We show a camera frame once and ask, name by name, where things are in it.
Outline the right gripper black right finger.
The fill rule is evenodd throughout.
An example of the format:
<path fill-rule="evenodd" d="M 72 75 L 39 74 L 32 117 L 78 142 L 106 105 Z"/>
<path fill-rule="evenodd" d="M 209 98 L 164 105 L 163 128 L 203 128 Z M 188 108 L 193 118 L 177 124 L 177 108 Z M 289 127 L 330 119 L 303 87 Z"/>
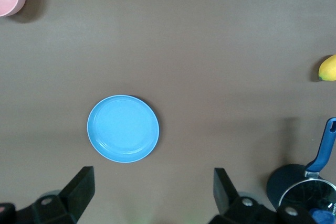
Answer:
<path fill-rule="evenodd" d="M 240 196 L 223 168 L 215 168 L 213 195 L 219 214 L 210 223 L 276 223 L 277 215 L 248 196 Z"/>

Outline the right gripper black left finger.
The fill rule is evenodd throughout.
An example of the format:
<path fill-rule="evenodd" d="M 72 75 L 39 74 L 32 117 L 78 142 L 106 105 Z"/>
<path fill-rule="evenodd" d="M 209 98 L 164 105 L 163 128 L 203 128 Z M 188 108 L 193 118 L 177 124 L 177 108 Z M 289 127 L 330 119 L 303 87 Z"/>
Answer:
<path fill-rule="evenodd" d="M 58 193 L 15 213 L 15 223 L 77 223 L 95 194 L 94 168 L 83 167 Z"/>

